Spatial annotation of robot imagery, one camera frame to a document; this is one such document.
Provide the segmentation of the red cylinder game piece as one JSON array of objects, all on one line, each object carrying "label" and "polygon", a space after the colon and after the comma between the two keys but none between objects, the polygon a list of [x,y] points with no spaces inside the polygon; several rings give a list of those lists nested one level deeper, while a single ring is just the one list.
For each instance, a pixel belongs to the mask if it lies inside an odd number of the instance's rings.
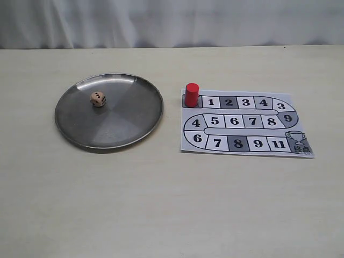
[{"label": "red cylinder game piece", "polygon": [[188,83],[185,87],[185,106],[194,108],[198,103],[199,85],[196,83]]}]

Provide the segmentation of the wooden die with black dots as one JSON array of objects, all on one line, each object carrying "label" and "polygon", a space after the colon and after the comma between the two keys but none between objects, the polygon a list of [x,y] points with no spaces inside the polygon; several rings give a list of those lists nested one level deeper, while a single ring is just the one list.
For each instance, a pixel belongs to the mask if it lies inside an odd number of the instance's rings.
[{"label": "wooden die with black dots", "polygon": [[106,97],[102,92],[95,91],[90,95],[90,102],[95,107],[102,107],[106,103]]}]

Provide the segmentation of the round stainless steel plate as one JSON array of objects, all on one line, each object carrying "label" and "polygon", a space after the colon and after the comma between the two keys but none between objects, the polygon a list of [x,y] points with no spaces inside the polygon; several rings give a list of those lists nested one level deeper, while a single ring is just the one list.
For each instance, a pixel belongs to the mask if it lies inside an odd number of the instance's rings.
[{"label": "round stainless steel plate", "polygon": [[[102,107],[90,102],[100,91]],[[74,146],[107,153],[132,145],[153,132],[163,116],[163,98],[150,81],[131,74],[105,73],[72,85],[55,108],[55,124]]]}]

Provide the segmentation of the printed paper game board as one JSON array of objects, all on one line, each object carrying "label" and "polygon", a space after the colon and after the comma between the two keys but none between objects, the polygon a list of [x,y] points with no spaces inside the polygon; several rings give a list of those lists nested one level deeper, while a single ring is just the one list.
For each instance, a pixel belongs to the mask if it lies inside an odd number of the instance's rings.
[{"label": "printed paper game board", "polygon": [[291,95],[200,90],[182,105],[181,150],[314,158]]}]

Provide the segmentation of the white curtain backdrop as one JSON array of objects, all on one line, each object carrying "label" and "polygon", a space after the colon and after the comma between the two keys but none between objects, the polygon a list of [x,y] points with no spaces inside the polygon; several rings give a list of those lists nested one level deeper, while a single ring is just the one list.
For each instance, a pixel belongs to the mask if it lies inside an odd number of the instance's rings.
[{"label": "white curtain backdrop", "polygon": [[1,48],[343,43],[343,1],[1,1]]}]

